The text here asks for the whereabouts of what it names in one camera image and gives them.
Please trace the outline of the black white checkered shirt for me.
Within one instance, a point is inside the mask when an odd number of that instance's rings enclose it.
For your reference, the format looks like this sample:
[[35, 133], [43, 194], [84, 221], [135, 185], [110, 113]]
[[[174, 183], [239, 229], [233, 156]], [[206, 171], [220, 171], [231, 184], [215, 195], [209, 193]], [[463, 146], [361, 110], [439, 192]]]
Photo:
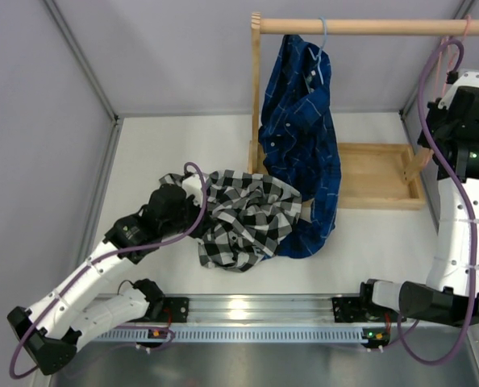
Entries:
[[194, 236], [203, 267], [244, 273], [274, 257], [298, 224], [302, 195], [284, 181], [225, 169], [206, 183], [206, 224]]

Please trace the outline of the pink wire hanger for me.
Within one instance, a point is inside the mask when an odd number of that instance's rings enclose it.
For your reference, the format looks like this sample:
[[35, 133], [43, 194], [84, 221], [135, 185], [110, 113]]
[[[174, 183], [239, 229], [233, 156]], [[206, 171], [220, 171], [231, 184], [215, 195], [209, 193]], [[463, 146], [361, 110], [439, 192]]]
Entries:
[[[462, 34], [457, 35], [446, 35], [440, 41], [440, 44], [444, 44], [452, 39], [457, 39], [461, 43], [464, 42], [468, 33], [470, 32], [473, 24], [473, 19], [471, 14], [468, 14], [464, 17], [464, 31]], [[433, 94], [434, 98], [443, 97], [446, 93], [448, 87], [448, 73], [455, 69], [455, 64], [460, 57], [460, 50], [458, 48], [449, 46], [446, 49], [439, 53], [435, 62], [435, 81], [433, 85]], [[431, 149], [422, 148], [418, 153], [420, 164], [419, 167], [424, 169], [433, 157], [433, 151]]]

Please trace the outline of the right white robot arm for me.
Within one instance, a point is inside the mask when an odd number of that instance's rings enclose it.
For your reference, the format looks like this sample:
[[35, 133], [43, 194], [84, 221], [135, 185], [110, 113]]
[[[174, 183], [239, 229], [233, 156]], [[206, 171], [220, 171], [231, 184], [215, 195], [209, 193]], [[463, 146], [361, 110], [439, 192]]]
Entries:
[[479, 87], [453, 86], [431, 102], [427, 125], [464, 187], [464, 202], [446, 169], [438, 167], [440, 217], [436, 253], [425, 283], [370, 279], [360, 286], [356, 309], [377, 319], [386, 308], [405, 318], [461, 327], [469, 303], [469, 273], [476, 273], [471, 323], [479, 324]]

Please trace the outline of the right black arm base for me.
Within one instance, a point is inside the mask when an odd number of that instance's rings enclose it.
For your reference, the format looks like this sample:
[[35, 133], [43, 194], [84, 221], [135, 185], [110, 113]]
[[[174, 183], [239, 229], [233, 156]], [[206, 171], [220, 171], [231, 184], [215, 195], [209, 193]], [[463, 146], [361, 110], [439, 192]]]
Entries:
[[336, 323], [379, 323], [381, 315], [369, 309], [358, 297], [332, 298]]

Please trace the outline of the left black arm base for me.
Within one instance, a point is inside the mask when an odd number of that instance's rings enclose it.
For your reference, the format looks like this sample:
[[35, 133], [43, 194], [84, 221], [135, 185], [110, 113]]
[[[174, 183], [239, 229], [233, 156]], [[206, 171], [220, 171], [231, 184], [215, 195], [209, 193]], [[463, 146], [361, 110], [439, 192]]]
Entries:
[[142, 323], [186, 323], [190, 311], [190, 299], [186, 297], [166, 297], [162, 306], [147, 312], [137, 319]]

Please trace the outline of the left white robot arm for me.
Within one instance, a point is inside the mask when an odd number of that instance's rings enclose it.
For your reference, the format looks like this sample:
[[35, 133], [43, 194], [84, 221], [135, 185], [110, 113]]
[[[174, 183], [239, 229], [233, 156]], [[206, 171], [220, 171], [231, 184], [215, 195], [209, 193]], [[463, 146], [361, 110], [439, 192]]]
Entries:
[[163, 184], [149, 202], [118, 219], [93, 252], [60, 285], [29, 307], [8, 315], [19, 345], [45, 376], [59, 372], [96, 337], [124, 323], [156, 321], [165, 295], [149, 279], [132, 283], [124, 293], [94, 305], [115, 278], [146, 255], [192, 235], [202, 227], [206, 184], [194, 177], [182, 185]]

